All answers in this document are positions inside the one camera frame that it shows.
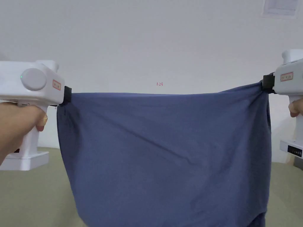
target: black clamp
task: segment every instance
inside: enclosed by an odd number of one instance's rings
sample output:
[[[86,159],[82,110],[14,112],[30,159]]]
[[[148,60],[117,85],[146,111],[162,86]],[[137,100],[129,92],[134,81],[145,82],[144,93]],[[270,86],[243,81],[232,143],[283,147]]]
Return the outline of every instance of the black clamp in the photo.
[[[72,101],[72,89],[68,86],[64,86],[64,98],[63,103],[59,104],[59,106],[64,106],[67,103]]]
[[[274,73],[264,75],[262,80],[262,91],[267,92],[268,94],[276,94],[276,92],[273,90],[273,87],[275,86],[275,76]]]

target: red label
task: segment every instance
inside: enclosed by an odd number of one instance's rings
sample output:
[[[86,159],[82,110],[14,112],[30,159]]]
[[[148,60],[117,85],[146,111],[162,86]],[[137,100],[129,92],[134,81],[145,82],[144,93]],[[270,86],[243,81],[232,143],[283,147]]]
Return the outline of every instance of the red label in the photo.
[[[281,79],[280,81],[289,81],[289,80],[292,80],[294,78],[294,73],[291,72],[291,73],[285,73],[283,75],[281,75]]]
[[[59,83],[58,81],[53,80],[53,87],[61,90],[61,83]]]

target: hand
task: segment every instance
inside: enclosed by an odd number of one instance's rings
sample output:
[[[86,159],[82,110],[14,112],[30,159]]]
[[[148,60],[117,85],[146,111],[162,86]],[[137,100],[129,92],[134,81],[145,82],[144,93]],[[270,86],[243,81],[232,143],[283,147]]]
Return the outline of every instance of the hand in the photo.
[[[303,115],[303,98],[290,103],[288,108],[291,117],[297,117],[299,114]]]
[[[8,154],[21,146],[23,137],[35,126],[43,131],[46,121],[46,113],[36,106],[0,103],[0,165]]]

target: round gray button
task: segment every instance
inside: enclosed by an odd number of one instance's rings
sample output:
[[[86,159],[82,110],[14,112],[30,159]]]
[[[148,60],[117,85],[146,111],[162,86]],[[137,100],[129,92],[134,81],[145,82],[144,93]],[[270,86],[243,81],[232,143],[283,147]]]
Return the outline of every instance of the round gray button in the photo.
[[[29,90],[41,90],[46,85],[46,75],[35,68],[25,70],[20,79],[23,86]]]

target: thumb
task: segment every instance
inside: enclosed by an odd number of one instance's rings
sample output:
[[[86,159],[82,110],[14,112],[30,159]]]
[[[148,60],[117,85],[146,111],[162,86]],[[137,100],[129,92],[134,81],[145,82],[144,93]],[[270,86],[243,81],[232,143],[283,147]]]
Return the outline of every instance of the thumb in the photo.
[[[36,125],[45,126],[46,113],[37,106],[22,107],[19,112],[19,127],[24,134],[27,134]]]
[[[291,117],[297,117],[299,114],[303,114],[303,99],[296,100],[288,106]]]

